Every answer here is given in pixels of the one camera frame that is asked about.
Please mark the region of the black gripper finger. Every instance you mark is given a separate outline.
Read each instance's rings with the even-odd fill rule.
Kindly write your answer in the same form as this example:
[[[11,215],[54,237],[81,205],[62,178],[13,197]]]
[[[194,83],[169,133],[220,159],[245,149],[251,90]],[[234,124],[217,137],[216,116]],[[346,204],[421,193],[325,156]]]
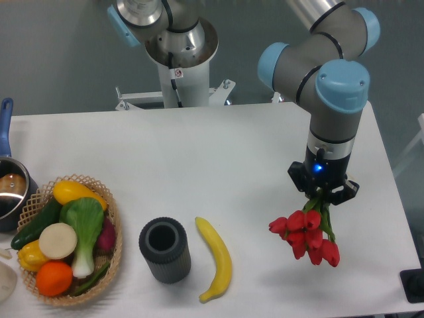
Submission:
[[[329,203],[342,204],[350,199],[353,199],[354,197],[356,197],[356,194],[359,189],[360,189],[360,186],[358,183],[352,180],[347,180],[344,183],[343,188],[341,190],[330,193]]]
[[[306,198],[315,197],[315,180],[307,172],[304,163],[292,162],[288,168],[288,174],[296,189],[304,193]]]

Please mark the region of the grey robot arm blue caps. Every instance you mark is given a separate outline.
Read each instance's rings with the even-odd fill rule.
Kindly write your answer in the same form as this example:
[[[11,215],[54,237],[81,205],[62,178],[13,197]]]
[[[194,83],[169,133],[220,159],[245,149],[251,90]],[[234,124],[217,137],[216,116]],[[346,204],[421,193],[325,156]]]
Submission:
[[[357,58],[380,37],[377,16],[344,1],[290,1],[310,36],[297,46],[271,44],[258,62],[259,79],[310,116],[305,159],[288,173],[296,188],[313,199],[338,205],[359,186],[346,171],[370,75]]]

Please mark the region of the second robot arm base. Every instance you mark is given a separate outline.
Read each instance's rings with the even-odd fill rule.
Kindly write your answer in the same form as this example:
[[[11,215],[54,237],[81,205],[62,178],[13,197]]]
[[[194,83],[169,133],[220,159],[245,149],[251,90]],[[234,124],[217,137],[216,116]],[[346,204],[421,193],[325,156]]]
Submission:
[[[117,34],[144,44],[157,63],[191,68],[210,61],[218,48],[213,25],[201,16],[204,1],[113,1],[107,14]]]

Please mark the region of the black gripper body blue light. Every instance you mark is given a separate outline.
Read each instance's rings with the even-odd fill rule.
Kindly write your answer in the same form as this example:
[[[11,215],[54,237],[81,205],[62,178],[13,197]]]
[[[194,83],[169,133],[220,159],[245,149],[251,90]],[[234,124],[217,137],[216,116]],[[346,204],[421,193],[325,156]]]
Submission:
[[[346,171],[350,154],[339,159],[328,159],[318,154],[321,150],[312,152],[306,148],[304,165],[305,193],[313,193],[318,187],[322,189],[334,190],[345,184]]]

